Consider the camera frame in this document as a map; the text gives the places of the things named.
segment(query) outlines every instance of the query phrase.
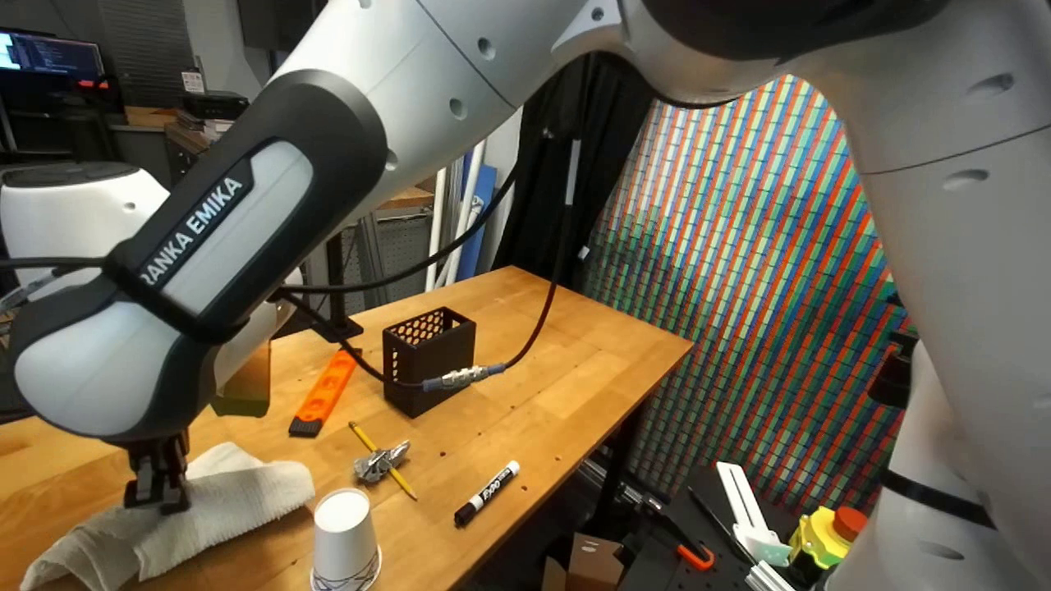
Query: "white cloth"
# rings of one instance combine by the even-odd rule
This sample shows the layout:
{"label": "white cloth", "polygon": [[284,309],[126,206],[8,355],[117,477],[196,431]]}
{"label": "white cloth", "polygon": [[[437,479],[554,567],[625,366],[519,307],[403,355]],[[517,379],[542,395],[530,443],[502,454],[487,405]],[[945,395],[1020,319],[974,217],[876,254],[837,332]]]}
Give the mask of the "white cloth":
{"label": "white cloth", "polygon": [[158,579],[209,546],[258,530],[315,495],[302,462],[258,462],[235,443],[219,443],[186,466],[192,510],[111,510],[64,535],[24,575],[24,591],[65,575],[92,591],[115,591],[137,575]]}

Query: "colorful mesh panel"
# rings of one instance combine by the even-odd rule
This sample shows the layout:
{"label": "colorful mesh panel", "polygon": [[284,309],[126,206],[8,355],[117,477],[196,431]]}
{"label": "colorful mesh panel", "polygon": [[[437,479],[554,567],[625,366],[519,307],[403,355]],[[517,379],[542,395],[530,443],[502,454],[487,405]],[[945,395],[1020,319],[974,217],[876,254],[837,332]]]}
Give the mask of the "colorful mesh panel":
{"label": "colorful mesh panel", "polygon": [[735,459],[788,510],[873,503],[901,415],[868,384],[905,319],[845,127],[812,85],[658,106],[586,292],[695,343],[647,408],[632,459],[647,485]]}

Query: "franka emika robot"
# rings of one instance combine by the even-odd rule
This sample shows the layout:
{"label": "franka emika robot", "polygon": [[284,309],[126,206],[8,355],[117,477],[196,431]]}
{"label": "franka emika robot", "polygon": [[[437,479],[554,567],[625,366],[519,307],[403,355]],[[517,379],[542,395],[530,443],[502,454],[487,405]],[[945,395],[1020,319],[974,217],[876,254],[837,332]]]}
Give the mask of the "franka emika robot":
{"label": "franka emika robot", "polygon": [[[846,124],[923,345],[895,485],[823,585],[1051,588],[1043,0],[330,0],[172,198],[141,175],[8,187],[8,211],[101,191],[148,215],[95,279],[21,309],[21,395],[54,427],[179,473],[173,441],[278,326],[267,298],[308,250],[586,53],[629,60],[680,106],[797,76]],[[4,226],[13,255],[59,237]]]}

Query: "wooden tabletop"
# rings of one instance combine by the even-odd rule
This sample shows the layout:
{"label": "wooden tabletop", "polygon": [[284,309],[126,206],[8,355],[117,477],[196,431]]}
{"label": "wooden tabletop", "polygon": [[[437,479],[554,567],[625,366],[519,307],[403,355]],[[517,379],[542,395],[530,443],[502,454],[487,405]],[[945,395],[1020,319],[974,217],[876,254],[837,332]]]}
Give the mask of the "wooden tabletop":
{"label": "wooden tabletop", "polygon": [[[356,317],[356,345],[381,366],[381,329],[450,307],[477,321],[477,360],[511,357],[544,298],[544,279],[521,269],[487,274],[450,289]],[[632,415],[690,353],[690,343],[560,289],[531,355],[511,371],[443,400],[416,421],[385,405],[381,384],[356,371],[318,441],[294,441],[289,416],[331,357],[315,336],[272,345],[272,400],[258,416],[203,411],[192,431],[192,457],[234,441],[258,459],[302,459],[318,495],[352,483],[365,457],[349,424],[392,448],[410,441],[403,479],[367,488],[385,547],[381,591],[452,588],[473,570],[573,470]],[[492,505],[466,530],[452,512],[508,459],[521,462]],[[76,523],[122,503],[126,454],[59,433],[40,421],[0,427],[0,588],[18,588],[25,566]],[[311,512],[299,510],[243,538],[216,546],[144,588],[307,588]]]}

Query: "white cup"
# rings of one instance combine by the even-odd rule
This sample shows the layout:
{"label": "white cup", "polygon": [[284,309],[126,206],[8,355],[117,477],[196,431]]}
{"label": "white cup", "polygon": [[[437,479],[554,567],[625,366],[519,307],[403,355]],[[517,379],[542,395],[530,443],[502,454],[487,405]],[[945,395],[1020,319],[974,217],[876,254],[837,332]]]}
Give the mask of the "white cup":
{"label": "white cup", "polygon": [[336,488],[315,510],[315,591],[362,591],[381,575],[372,503],[362,488]]}

